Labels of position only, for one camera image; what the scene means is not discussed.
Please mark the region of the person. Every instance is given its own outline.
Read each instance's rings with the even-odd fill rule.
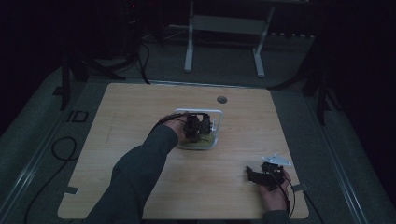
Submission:
[[[84,224],[141,223],[144,206],[165,165],[167,154],[184,139],[186,116],[154,126],[143,145],[126,153],[113,167],[110,185],[88,214]],[[282,188],[286,189],[288,181]],[[289,223],[285,196],[278,189],[259,186],[265,224]]]

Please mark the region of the table surface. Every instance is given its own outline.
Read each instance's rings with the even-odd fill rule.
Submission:
[[[217,102],[225,96],[226,104]],[[111,170],[131,148],[141,145],[159,118],[177,108],[223,112],[217,145],[205,151],[175,147],[168,155],[143,217],[147,219],[255,219],[264,212],[257,186],[245,167],[260,171],[262,156],[292,161],[276,109],[267,90],[110,84],[99,106],[58,214],[85,218],[109,186]],[[287,167],[293,185],[299,183]],[[292,191],[289,189],[293,204]],[[292,218],[308,217],[301,192],[296,192]]]

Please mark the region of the white stand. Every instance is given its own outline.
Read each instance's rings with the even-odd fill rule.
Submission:
[[[194,1],[190,0],[190,19],[189,19],[189,43],[187,46],[186,62],[184,71],[190,72],[192,68],[193,43],[192,33],[194,30],[206,30],[215,32],[227,32],[248,35],[260,35],[260,42],[257,47],[253,48],[253,58],[256,64],[257,76],[264,77],[264,69],[262,66],[262,45],[267,36],[268,27],[274,14],[274,7],[270,8],[266,21],[237,19],[226,17],[214,17],[204,15],[194,15]]]

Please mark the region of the white object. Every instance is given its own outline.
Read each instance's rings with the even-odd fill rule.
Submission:
[[[250,20],[241,18],[226,18],[206,15],[194,14],[194,1],[190,0],[190,17],[189,17],[189,43],[187,45],[186,62],[184,63],[184,71],[191,72],[192,70],[192,54],[193,54],[193,40],[192,35],[194,30],[205,30],[215,32],[226,32],[236,34],[259,35],[260,42],[253,48],[253,58],[256,64],[257,76],[264,77],[264,69],[262,66],[262,45],[267,36],[267,31],[270,26],[272,16],[274,14],[274,7],[271,7],[266,20]]]
[[[292,166],[291,161],[288,161],[285,158],[283,158],[277,154],[274,154],[274,155],[268,156],[268,157],[262,157],[262,161],[266,161],[266,162],[276,164],[276,165]]]

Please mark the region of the gray sleeve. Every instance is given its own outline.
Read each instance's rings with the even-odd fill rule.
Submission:
[[[290,224],[289,215],[284,210],[269,211],[262,217],[263,224]]]
[[[125,154],[113,168],[110,186],[84,223],[140,223],[166,156],[177,141],[171,128],[160,125],[142,146]]]

